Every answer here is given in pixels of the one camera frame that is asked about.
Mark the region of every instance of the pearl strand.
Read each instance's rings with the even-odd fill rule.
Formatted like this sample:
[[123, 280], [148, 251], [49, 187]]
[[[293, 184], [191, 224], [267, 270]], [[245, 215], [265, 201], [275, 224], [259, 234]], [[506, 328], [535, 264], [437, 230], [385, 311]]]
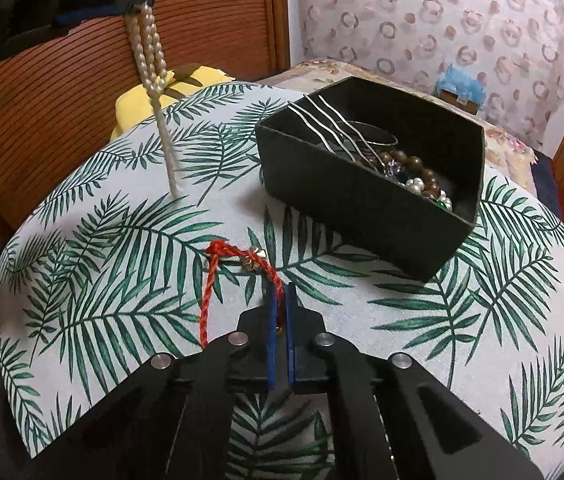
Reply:
[[146, 93], [149, 95], [151, 106], [153, 107], [158, 133], [160, 134], [160, 142], [162, 143], [162, 151], [164, 152], [169, 189], [171, 190], [171, 195], [175, 198], [178, 195], [175, 179], [178, 164], [175, 148], [166, 127], [166, 119], [160, 105], [160, 96], [167, 84], [166, 62], [162, 52], [160, 36], [155, 25], [155, 18], [153, 17], [153, 9], [147, 3], [144, 3], [140, 15], [142, 17], [141, 24], [137, 15], [127, 15], [125, 17], [126, 28], [131, 48], [136, 56], [137, 71], [139, 72], [142, 86], [144, 86]]

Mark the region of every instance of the red string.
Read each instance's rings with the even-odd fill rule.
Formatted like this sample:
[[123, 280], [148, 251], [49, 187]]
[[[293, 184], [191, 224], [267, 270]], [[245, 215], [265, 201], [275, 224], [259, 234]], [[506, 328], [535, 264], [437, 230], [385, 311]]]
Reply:
[[[224, 256], [246, 256], [250, 258], [264, 269], [268, 278], [275, 285], [278, 294], [278, 308], [280, 308], [283, 304], [282, 299], [284, 297], [284, 285], [282, 280], [280, 280], [276, 270], [269, 265], [266, 258], [262, 258], [251, 251], [241, 251], [237, 247], [229, 245], [224, 240], [213, 240], [204, 252], [211, 255], [211, 261], [208, 264], [208, 276], [206, 277], [206, 287], [204, 288], [204, 293], [202, 294], [200, 312], [200, 344], [202, 345], [202, 348], [206, 348], [206, 345], [208, 344], [206, 336], [206, 326], [208, 325], [208, 304], [211, 301], [213, 282], [216, 280], [217, 266], [220, 262], [220, 258]], [[282, 319], [280, 313], [281, 311], [278, 310], [279, 322]]]

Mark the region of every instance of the brown wardrobe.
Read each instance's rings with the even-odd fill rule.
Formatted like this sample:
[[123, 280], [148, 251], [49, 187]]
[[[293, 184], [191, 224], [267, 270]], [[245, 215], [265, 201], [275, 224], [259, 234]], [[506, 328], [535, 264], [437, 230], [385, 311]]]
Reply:
[[[250, 81], [288, 68], [286, 0], [156, 0], [154, 11], [169, 67], [197, 62]], [[0, 63], [0, 215], [13, 229], [108, 142], [115, 101], [137, 84], [122, 18]]]

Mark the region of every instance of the black box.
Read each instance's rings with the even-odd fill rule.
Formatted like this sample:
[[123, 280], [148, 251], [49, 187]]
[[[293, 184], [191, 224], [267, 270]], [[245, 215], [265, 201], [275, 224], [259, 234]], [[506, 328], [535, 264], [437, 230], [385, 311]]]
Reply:
[[[317, 95], [347, 120], [395, 135], [397, 149], [436, 172], [453, 212], [328, 152], [287, 107], [255, 127], [267, 192], [427, 282], [475, 227], [483, 128], [435, 103], [356, 77], [311, 94]], [[306, 98], [297, 104], [315, 114]]]

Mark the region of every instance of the yellow fabric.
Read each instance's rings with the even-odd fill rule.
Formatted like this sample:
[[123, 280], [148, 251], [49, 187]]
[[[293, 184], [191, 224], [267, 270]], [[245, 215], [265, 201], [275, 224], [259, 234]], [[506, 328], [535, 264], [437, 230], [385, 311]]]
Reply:
[[[207, 86], [217, 83], [226, 83], [233, 80], [221, 70], [207, 66], [201, 66], [195, 70], [190, 77], [191, 79], [198, 81], [202, 86], [196, 86], [184, 81], [177, 81], [169, 84], [168, 86], [172, 90], [188, 96], [194, 94], [198, 90], [206, 88]], [[172, 78], [173, 72], [169, 70], [167, 81]], [[162, 105], [162, 108], [173, 104], [175, 101], [176, 99], [166, 95], [160, 97], [160, 104]], [[133, 128], [136, 124], [141, 123], [143, 120], [151, 117], [152, 115], [153, 108], [144, 87], [142, 85], [138, 85], [131, 88], [128, 92], [125, 92], [118, 97], [118, 100], [116, 101], [116, 119], [118, 120], [118, 124], [113, 130], [113, 133], [111, 133], [111, 140], [117, 139], [120, 135], [122, 135], [122, 133]]]

